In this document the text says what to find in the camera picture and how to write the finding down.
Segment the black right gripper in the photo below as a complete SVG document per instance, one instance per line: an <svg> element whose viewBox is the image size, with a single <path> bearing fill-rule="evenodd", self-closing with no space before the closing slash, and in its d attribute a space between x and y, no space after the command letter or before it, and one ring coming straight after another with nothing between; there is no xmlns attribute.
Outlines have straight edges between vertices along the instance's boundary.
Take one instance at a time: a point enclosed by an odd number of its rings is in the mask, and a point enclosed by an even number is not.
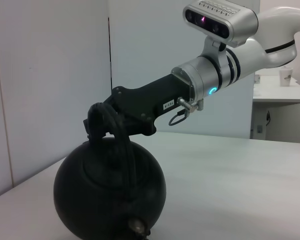
<svg viewBox="0 0 300 240"><path fill-rule="evenodd" d="M190 86L168 74L139 88L113 88L112 94L101 103L101 112L118 113L129 136L151 136L157 131L156 119L177 108L180 97L190 99Z"/></svg>

